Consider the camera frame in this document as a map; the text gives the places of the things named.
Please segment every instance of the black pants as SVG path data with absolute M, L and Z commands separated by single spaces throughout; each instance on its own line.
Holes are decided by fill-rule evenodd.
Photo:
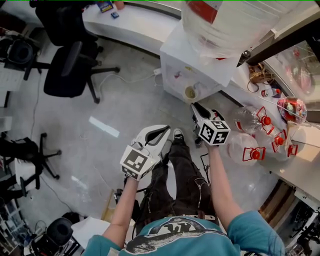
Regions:
M 0 198 L 3 198 L 5 204 L 9 203 L 12 199 L 18 199 L 23 196 L 22 190 L 8 190 L 16 183 L 16 175 L 0 181 Z
M 164 160 L 152 170 L 151 183 L 140 204 L 141 216 L 136 224 L 136 233 L 139 234 L 145 225 L 168 216 L 195 216 L 219 225 L 211 190 L 192 162 L 184 140 L 175 139 L 167 157 L 174 168 L 176 199 L 167 190 L 168 166 Z

